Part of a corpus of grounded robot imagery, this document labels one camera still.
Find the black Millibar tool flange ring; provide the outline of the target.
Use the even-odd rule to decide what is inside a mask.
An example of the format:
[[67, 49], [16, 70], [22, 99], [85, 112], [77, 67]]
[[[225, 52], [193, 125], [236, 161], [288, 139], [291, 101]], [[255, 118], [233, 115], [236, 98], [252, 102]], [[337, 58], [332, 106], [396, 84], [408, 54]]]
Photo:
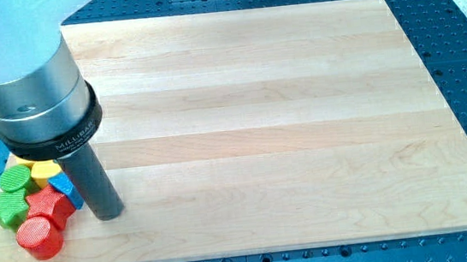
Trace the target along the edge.
[[85, 80], [89, 92], [88, 109], [83, 118], [67, 132], [56, 138], [37, 143], [20, 143], [0, 132], [0, 140], [15, 156], [31, 161], [58, 159], [76, 152], [97, 132], [103, 118], [102, 106], [98, 102], [94, 89]]

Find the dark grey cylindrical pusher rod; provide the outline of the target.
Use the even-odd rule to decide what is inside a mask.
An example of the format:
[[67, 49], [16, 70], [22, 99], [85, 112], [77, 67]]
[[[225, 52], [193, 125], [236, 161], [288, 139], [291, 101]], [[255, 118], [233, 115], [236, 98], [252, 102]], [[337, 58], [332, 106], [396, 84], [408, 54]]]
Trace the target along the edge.
[[121, 197], [90, 144], [58, 158], [57, 162], [97, 219], [109, 221], [122, 214]]

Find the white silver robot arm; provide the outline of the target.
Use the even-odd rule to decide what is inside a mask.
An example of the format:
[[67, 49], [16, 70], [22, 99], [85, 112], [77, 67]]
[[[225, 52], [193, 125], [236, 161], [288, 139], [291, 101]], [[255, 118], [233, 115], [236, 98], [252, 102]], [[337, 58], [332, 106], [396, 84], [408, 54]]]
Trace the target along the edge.
[[61, 24], [92, 0], [0, 0], [0, 139], [12, 154], [56, 160], [97, 219], [120, 196], [90, 146], [102, 106], [82, 77]]

